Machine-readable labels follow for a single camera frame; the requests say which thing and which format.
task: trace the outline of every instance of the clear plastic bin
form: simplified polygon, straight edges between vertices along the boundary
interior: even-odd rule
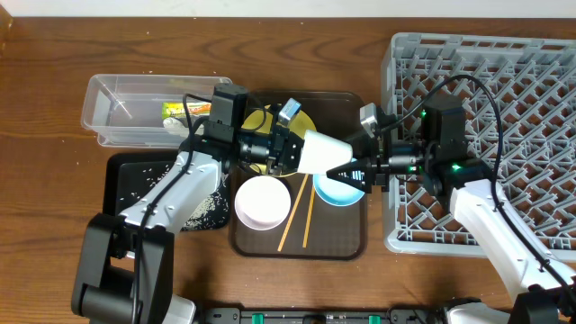
[[[218,83],[232,81],[220,76],[92,76],[82,126],[96,131],[105,147],[177,148],[188,129],[165,129],[162,104],[181,103],[184,93],[211,98]]]

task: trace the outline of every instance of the white bowl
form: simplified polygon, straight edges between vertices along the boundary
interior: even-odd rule
[[[286,186],[271,176],[248,179],[234,200],[238,219],[252,230],[270,230],[282,224],[291,204]]]

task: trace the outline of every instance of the dark brown tray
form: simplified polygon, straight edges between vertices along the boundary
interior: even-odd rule
[[[302,104],[316,124],[319,132],[337,139],[343,139],[360,130],[358,110],[364,105],[355,94],[333,92],[301,91],[258,91],[255,95],[263,104],[283,103],[294,98]],[[235,188],[250,178],[245,173],[237,173]],[[300,190],[304,175],[291,175],[280,178],[288,187],[292,205]],[[282,252],[278,245],[284,233],[288,218],[274,229],[253,230],[238,220],[234,212],[230,220],[230,244],[246,257],[284,257],[351,260],[359,257],[366,246],[366,197],[347,207],[335,207],[322,201],[317,195],[310,222],[308,246],[302,247],[308,206],[310,203],[312,176],[308,177],[300,204],[294,214],[292,225]]]

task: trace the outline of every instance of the white wall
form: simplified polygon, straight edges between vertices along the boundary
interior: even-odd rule
[[[16,16],[576,17],[576,0],[0,0]]]

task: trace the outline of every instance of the lattice basket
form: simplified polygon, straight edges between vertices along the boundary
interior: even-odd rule
[[[382,108],[403,115],[457,74],[479,78],[499,105],[504,150],[499,180],[535,234],[576,261],[576,40],[400,33],[382,62]],[[486,95],[467,81],[442,90],[463,99],[470,154],[493,166],[498,134]],[[420,137],[409,118],[394,136]],[[384,243],[401,253],[483,257],[473,236],[417,184],[391,180]]]

